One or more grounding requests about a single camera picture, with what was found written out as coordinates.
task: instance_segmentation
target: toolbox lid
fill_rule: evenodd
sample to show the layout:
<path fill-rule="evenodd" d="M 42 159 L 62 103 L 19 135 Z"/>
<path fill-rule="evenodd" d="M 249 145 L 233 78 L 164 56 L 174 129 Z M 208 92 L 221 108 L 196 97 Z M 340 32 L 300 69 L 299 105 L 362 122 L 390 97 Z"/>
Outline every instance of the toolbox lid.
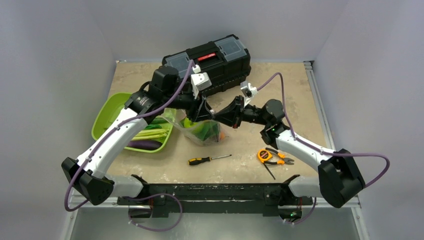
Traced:
<path fill-rule="evenodd" d="M 227 37 L 215 42 L 227 62 L 247 55 L 243 43 L 235 37 Z"/>
<path fill-rule="evenodd" d="M 189 66 L 189 55 L 186 52 L 182 52 L 177 55 L 173 55 L 165 58 L 165 66 L 173 67 L 178 70 L 178 75 L 181 79 L 186 75 L 187 67 Z M 190 69 L 190 75 L 194 74 L 193 69 Z"/>

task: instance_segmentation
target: screwdriver handle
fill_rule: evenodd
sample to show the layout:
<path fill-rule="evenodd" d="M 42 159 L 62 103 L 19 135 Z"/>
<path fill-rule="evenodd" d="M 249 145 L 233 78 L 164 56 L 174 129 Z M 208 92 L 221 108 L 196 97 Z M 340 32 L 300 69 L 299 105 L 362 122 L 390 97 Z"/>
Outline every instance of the screwdriver handle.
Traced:
<path fill-rule="evenodd" d="M 210 162 L 211 157 L 198 157 L 198 158 L 192 158 L 188 160 L 188 165 L 190 166 L 196 166 L 202 163 Z"/>

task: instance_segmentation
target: purple eggplant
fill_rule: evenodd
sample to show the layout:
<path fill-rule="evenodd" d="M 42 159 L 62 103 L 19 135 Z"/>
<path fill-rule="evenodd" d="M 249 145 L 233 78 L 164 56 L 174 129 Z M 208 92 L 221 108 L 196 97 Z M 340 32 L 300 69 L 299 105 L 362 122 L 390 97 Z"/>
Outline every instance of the purple eggplant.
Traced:
<path fill-rule="evenodd" d="M 137 140 L 128 143 L 128 147 L 142 150 L 156 150 L 161 146 L 162 143 L 155 140 Z"/>

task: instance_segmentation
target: table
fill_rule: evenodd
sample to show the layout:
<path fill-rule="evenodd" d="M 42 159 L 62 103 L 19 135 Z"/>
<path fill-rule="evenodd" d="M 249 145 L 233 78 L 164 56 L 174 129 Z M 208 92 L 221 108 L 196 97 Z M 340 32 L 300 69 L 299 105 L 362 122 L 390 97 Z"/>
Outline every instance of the table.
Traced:
<path fill-rule="evenodd" d="M 132 93 L 151 80 L 160 63 L 126 63 L 116 66 L 109 96 Z M 247 81 L 259 87 L 275 72 L 284 76 L 287 111 L 296 132 L 325 146 L 325 138 L 314 103 L 308 77 L 303 63 L 252 63 Z M 234 87 L 208 97 L 215 111 L 226 107 L 235 96 L 241 95 L 240 88 Z M 263 106 L 269 99 L 282 99 L 281 81 L 271 81 L 255 96 L 252 105 Z M 238 129 L 223 126 L 229 135 L 224 141 L 212 146 L 199 146 L 174 128 L 167 145 L 158 153 L 143 153 L 124 149 L 109 168 L 113 175 L 142 176 L 149 183 L 271 183 L 283 182 L 295 174 L 316 176 L 316 172 L 295 159 L 294 165 L 269 166 L 276 180 L 257 159 L 259 149 L 266 147 L 261 139 L 261 125 L 243 122 Z M 221 156 L 198 166 L 190 167 L 187 160 L 195 157 Z"/>

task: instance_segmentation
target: wall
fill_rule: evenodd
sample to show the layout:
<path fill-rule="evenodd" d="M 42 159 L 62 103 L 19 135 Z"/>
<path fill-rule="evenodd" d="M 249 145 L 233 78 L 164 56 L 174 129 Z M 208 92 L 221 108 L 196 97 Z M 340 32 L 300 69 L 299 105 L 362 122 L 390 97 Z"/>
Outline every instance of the wall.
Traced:
<path fill-rule="evenodd" d="M 348 0 L 86 0 L 119 60 L 164 56 L 234 33 L 257 61 L 313 60 Z"/>
<path fill-rule="evenodd" d="M 1 239 L 57 240 L 61 163 L 92 143 L 112 52 L 81 0 L 0 0 Z"/>
<path fill-rule="evenodd" d="M 424 2 L 351 0 L 314 63 L 338 148 L 382 152 L 360 194 L 373 240 L 422 239 Z M 366 181 L 382 159 L 358 159 Z"/>

